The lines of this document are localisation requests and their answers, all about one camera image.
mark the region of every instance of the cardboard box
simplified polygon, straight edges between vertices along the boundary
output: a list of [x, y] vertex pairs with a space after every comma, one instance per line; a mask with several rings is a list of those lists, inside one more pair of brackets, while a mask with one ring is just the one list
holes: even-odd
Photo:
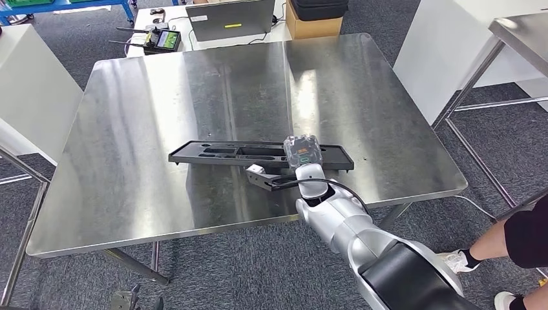
[[295, 13], [295, 9], [288, 0], [286, 4], [286, 25], [293, 39], [306, 39], [307, 37], [338, 36], [341, 32], [343, 18], [322, 19], [320, 21], [301, 21]]

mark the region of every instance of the black plastic tray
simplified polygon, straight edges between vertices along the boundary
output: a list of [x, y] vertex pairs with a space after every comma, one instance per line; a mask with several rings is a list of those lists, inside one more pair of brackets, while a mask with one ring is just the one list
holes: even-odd
[[[323, 169], [353, 170], [354, 162], [340, 145], [320, 145]], [[172, 163], [289, 168], [284, 144], [278, 142], [188, 141], [167, 158]]]

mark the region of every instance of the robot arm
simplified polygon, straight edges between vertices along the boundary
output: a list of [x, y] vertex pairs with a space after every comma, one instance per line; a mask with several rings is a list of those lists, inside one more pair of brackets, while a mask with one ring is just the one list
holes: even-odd
[[[315, 140], [313, 136], [291, 138], [293, 144]], [[317, 145], [317, 141], [308, 142]], [[286, 148], [290, 165], [295, 149], [305, 148]], [[315, 181], [325, 179], [321, 152], [314, 146], [305, 151], [305, 156], [310, 152], [320, 156], [312, 163], [297, 160], [297, 181], [290, 182], [299, 185], [297, 211], [331, 251], [342, 255], [373, 310], [478, 310], [462, 297], [457, 276], [428, 247], [378, 228], [361, 199], [335, 180], [331, 184]], [[261, 172], [264, 169], [256, 165], [248, 169], [248, 174], [266, 176], [265, 180], [275, 177]]]

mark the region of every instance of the carpet floor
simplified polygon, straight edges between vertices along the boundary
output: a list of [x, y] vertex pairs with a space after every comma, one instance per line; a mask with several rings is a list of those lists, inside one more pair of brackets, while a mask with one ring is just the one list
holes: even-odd
[[[139, 6], [169, 5], [169, 0], [140, 1]], [[350, 0], [344, 34], [368, 32], [394, 64], [419, 0]], [[78, 84], [85, 88], [93, 64], [123, 57], [107, 43], [125, 41], [128, 26], [121, 8], [74, 14], [36, 14], [33, 24]], [[480, 88], [466, 104], [525, 97], [515, 84]], [[536, 104], [460, 112], [454, 118], [487, 165], [516, 200], [548, 185], [548, 113]], [[448, 127], [438, 132], [469, 187], [462, 195], [493, 214], [508, 207]], [[47, 176], [54, 168], [38, 155], [25, 162]], [[0, 176], [18, 174], [0, 161]], [[25, 180], [0, 185], [0, 285], [5, 285], [37, 184]], [[379, 220], [388, 208], [374, 210]], [[491, 222], [459, 198], [414, 203], [390, 232], [417, 240], [434, 251], [468, 247]], [[172, 279], [167, 287], [132, 273], [100, 253], [25, 260], [12, 305], [29, 309], [108, 309], [112, 293], [142, 285], [139, 304], [152, 309], [163, 296], [166, 309], [369, 309], [357, 292], [352, 274], [302, 222], [280, 223], [170, 240], [160, 244], [160, 272]], [[151, 245], [122, 248], [149, 262]], [[538, 286], [535, 270], [520, 269], [508, 258], [489, 260], [461, 276], [466, 297], [493, 310], [500, 291], [527, 293]]]

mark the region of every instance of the stainless steel table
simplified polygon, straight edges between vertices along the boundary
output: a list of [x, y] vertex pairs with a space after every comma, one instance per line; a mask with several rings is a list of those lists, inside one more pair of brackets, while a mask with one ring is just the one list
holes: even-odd
[[112, 59], [94, 67], [26, 251], [105, 250], [167, 283], [115, 248], [296, 220], [298, 193], [168, 153], [191, 139], [304, 133], [344, 146], [355, 169], [328, 176], [371, 208], [467, 186], [368, 34]]
[[521, 103], [532, 103], [538, 101], [548, 100], [548, 97], [540, 98], [526, 98], [526, 99], [517, 99], [510, 101], [501, 101], [501, 102], [492, 102], [492, 103], [482, 103], [479, 105], [464, 105], [462, 102], [465, 97], [468, 96], [474, 85], [478, 82], [481, 76], [485, 73], [487, 68], [491, 63], [497, 58], [498, 54], [502, 51], [504, 46], [511, 47], [515, 50], [521, 57], [527, 60], [534, 68], [540, 71], [542, 74], [548, 77], [548, 13], [540, 14], [529, 14], [529, 15], [519, 15], [512, 17], [496, 18], [491, 25], [489, 30], [496, 36], [497, 41], [493, 46], [492, 50], [485, 57], [479, 67], [476, 69], [475, 73], [467, 81], [466, 85], [463, 87], [462, 91], [451, 101], [443, 113], [443, 115], [434, 123], [434, 130], [436, 130], [439, 125], [444, 121], [447, 123], [449, 128], [455, 133], [457, 138], [464, 144], [470, 155], [474, 158], [476, 163], [495, 186], [497, 191], [502, 195], [502, 198], [510, 206], [510, 210], [504, 214], [498, 216], [489, 214], [487, 211], [481, 209], [485, 214], [488, 214], [491, 218], [495, 220], [504, 220], [510, 217], [512, 214], [523, 210], [540, 198], [548, 194], [548, 187], [533, 195], [532, 197], [526, 199], [521, 203], [516, 203], [514, 199], [510, 196], [508, 191], [500, 183], [491, 170], [486, 166], [485, 162], [481, 156], [474, 150], [472, 145], [468, 142], [466, 137], [460, 132], [455, 123], [451, 120], [451, 115], [455, 112], [466, 111], [466, 110], [476, 110], [476, 109], [485, 109], [492, 107], [501, 107], [505, 105], [517, 105]]

